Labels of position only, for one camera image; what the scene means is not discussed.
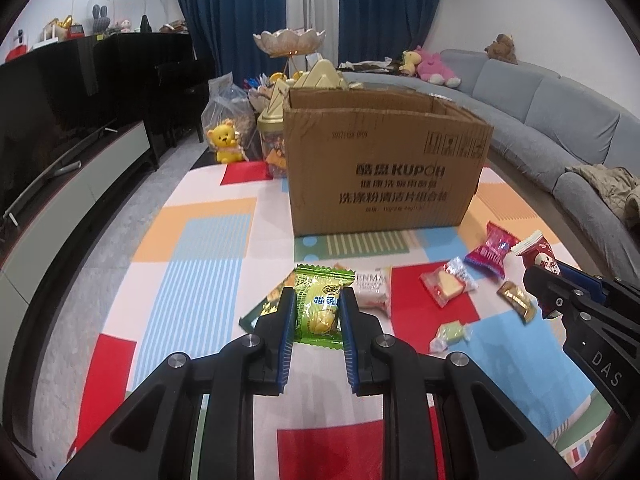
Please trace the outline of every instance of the gray carpet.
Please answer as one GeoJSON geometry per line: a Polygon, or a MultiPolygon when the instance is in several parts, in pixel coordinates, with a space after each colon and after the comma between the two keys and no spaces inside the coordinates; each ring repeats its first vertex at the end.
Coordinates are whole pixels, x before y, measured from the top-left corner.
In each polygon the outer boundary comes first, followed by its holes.
{"type": "Polygon", "coordinates": [[[98,237],[69,288],[45,350],[33,407],[37,458],[22,454],[42,480],[54,480],[76,437],[78,414],[98,334],[142,237],[205,144],[195,132],[161,160],[98,237]]]}

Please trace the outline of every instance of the metal screw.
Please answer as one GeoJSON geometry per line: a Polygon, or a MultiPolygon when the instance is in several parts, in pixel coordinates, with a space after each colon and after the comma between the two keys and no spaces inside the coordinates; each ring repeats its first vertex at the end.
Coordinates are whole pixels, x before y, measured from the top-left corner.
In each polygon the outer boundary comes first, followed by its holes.
{"type": "Polygon", "coordinates": [[[242,344],[247,348],[253,348],[260,344],[260,336],[256,334],[247,334],[242,336],[242,344]]]}
{"type": "Polygon", "coordinates": [[[451,354],[451,362],[456,366],[467,366],[469,364],[469,356],[462,352],[453,352],[451,354]]]}
{"type": "Polygon", "coordinates": [[[166,363],[171,368],[181,368],[187,362],[187,356],[185,354],[171,354],[167,359],[166,363]]]}
{"type": "Polygon", "coordinates": [[[378,346],[382,346],[382,348],[389,348],[390,346],[393,346],[396,344],[396,338],[393,337],[391,334],[380,334],[376,338],[376,344],[378,346]]]}

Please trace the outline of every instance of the green snack packet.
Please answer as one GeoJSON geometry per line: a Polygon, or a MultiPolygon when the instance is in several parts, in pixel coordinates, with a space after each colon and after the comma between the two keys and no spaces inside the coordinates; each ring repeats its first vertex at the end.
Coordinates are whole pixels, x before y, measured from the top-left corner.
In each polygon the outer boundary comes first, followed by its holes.
{"type": "Polygon", "coordinates": [[[296,341],[341,349],[340,291],[353,283],[355,272],[309,265],[299,265],[295,272],[296,341]]]}
{"type": "Polygon", "coordinates": [[[282,295],[282,289],[286,286],[293,286],[296,282],[296,271],[292,270],[289,275],[282,280],[267,296],[244,317],[240,318],[238,325],[245,332],[251,334],[254,332],[255,324],[258,322],[260,316],[276,312],[278,304],[280,303],[280,297],[282,295]]]}

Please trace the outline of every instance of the brown teddy bear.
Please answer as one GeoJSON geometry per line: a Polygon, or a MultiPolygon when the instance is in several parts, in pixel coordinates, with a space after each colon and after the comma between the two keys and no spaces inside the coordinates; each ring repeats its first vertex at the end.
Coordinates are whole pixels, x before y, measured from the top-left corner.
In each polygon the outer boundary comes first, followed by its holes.
{"type": "Polygon", "coordinates": [[[505,61],[507,63],[518,64],[516,59],[516,47],[513,44],[511,36],[506,34],[498,34],[495,41],[484,50],[489,59],[497,59],[498,61],[505,61]]]}

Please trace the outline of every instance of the cardboard box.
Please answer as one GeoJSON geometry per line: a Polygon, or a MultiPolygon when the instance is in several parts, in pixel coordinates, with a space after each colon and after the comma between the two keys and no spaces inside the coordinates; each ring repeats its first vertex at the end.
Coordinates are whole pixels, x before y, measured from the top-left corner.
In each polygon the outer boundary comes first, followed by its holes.
{"type": "Polygon", "coordinates": [[[460,225],[493,130],[415,91],[291,89],[284,136],[294,234],[460,225]]]}

